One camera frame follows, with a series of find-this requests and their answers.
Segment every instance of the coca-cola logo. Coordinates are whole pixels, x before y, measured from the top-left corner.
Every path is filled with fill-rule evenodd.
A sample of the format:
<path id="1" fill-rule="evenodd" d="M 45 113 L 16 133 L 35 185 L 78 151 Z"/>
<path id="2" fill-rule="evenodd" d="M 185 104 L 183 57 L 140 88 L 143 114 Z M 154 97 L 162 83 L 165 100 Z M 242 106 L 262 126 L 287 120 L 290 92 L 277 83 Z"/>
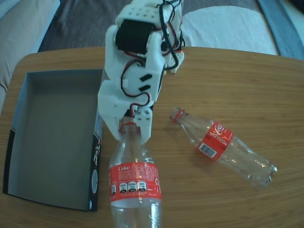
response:
<path id="1" fill-rule="evenodd" d="M 125 170 L 129 170 L 130 166 L 123 166 L 123 167 L 118 167 L 118 171 L 125 171 Z"/>
<path id="2" fill-rule="evenodd" d="M 221 135 L 224 131 L 224 127 L 219 125 L 214 126 L 214 131 L 217 135 Z"/>

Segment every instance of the barcode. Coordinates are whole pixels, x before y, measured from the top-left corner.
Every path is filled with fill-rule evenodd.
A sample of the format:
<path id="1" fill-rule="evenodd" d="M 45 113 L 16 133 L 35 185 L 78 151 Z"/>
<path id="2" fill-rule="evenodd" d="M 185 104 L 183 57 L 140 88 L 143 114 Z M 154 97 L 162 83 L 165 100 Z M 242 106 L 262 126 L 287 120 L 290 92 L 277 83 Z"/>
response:
<path id="1" fill-rule="evenodd" d="M 199 150 L 201 152 L 207 154 L 211 158 L 214 158 L 214 156 L 217 155 L 217 152 L 215 150 L 213 150 L 212 148 L 208 147 L 204 143 L 202 143 L 202 145 L 199 147 Z"/>

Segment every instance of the gray sofa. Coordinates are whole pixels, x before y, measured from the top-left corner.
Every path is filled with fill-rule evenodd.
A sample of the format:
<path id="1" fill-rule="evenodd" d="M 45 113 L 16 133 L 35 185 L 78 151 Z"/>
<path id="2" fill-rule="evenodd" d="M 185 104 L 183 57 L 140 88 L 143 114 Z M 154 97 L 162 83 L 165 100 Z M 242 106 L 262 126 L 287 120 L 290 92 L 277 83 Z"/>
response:
<path id="1" fill-rule="evenodd" d="M 17 63 L 36 53 L 59 0 L 0 0 L 0 112 Z"/>

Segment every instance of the bottle neck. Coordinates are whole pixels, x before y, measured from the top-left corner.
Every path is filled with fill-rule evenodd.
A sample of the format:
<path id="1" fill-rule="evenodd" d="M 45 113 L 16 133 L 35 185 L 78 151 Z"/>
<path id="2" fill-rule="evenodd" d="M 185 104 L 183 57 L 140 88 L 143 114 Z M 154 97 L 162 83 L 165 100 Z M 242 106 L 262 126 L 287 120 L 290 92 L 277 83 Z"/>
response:
<path id="1" fill-rule="evenodd" d="M 124 117 L 120 122 L 119 133 L 121 141 L 139 144 L 141 142 L 141 130 L 134 122 L 134 118 Z"/>
<path id="2" fill-rule="evenodd" d="M 181 125 L 187 115 L 188 114 L 185 113 L 185 110 L 175 108 L 170 118 L 173 120 L 175 124 Z"/>

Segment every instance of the coca-cola bottle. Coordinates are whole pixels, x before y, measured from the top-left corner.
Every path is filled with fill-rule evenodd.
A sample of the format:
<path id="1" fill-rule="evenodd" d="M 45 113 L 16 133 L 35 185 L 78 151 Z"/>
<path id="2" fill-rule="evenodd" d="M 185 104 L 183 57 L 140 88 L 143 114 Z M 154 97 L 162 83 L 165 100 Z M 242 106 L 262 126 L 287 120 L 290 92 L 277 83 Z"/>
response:
<path id="1" fill-rule="evenodd" d="M 253 186 L 264 187 L 272 181 L 277 167 L 218 122 L 189 115 L 179 108 L 175 108 L 170 118 L 184 130 L 197 150 L 233 169 Z"/>
<path id="2" fill-rule="evenodd" d="M 157 166 L 134 119 L 124 117 L 110 160 L 110 199 L 115 228 L 160 228 L 161 188 Z"/>

